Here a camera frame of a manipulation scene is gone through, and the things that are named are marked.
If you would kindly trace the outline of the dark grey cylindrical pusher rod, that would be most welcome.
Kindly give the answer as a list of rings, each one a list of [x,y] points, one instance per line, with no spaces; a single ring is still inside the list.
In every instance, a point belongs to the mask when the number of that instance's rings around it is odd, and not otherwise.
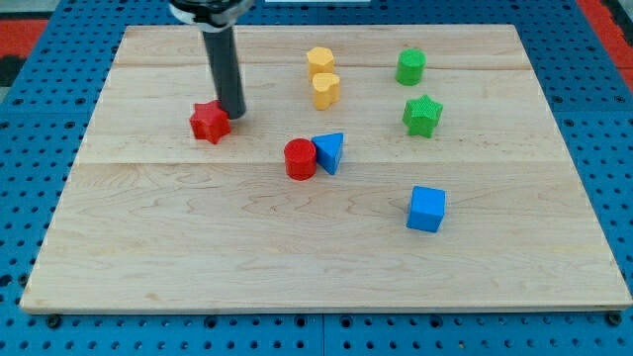
[[[246,114],[233,27],[221,32],[203,32],[203,40],[212,71],[217,99],[230,120]]]

